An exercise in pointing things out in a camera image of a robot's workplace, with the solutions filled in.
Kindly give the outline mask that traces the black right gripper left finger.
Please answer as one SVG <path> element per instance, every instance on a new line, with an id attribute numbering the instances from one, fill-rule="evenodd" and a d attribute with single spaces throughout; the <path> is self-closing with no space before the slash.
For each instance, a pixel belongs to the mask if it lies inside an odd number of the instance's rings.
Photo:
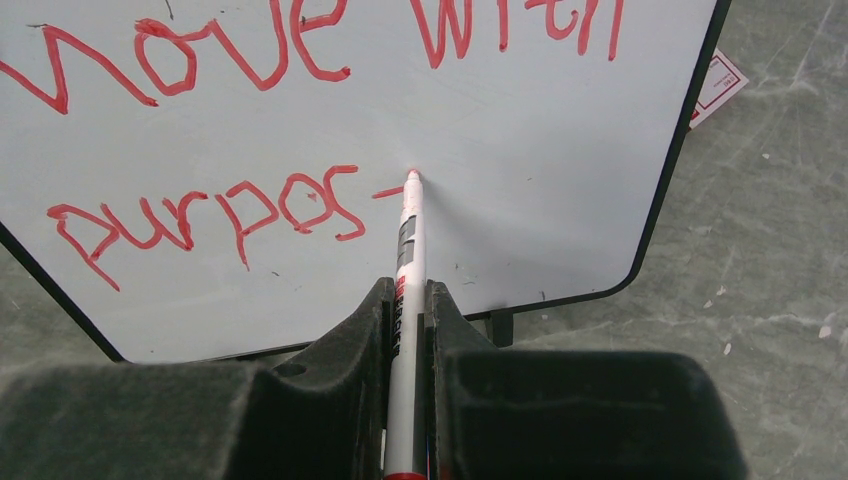
<path id="1" fill-rule="evenodd" d="M 56 365 L 1 393 L 5 479 L 378 479 L 394 284 L 281 364 Z"/>

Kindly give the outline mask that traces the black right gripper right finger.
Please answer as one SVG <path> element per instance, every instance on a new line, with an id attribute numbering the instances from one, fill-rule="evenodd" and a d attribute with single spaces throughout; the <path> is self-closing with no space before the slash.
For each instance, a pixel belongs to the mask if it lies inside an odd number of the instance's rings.
<path id="1" fill-rule="evenodd" d="M 744 479 L 720 394 L 662 351 L 500 349 L 426 288 L 437 479 Z"/>

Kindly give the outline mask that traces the white marker pen body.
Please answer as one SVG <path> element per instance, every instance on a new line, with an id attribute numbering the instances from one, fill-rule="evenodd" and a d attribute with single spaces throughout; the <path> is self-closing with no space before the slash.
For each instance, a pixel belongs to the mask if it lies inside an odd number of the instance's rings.
<path id="1" fill-rule="evenodd" d="M 420 174 L 412 170 L 403 186 L 398 232 L 384 458 L 386 479 L 427 477 L 423 354 L 420 351 L 426 285 L 423 203 Z"/>

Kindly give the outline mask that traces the black framed whiteboard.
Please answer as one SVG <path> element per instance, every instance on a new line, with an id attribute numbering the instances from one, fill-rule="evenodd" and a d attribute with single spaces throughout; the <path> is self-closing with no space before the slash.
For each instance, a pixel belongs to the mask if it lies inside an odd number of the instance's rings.
<path id="1" fill-rule="evenodd" d="M 394 273 L 527 311 L 638 274 L 726 1 L 5 1 L 1 240 L 112 360 L 310 343 Z"/>

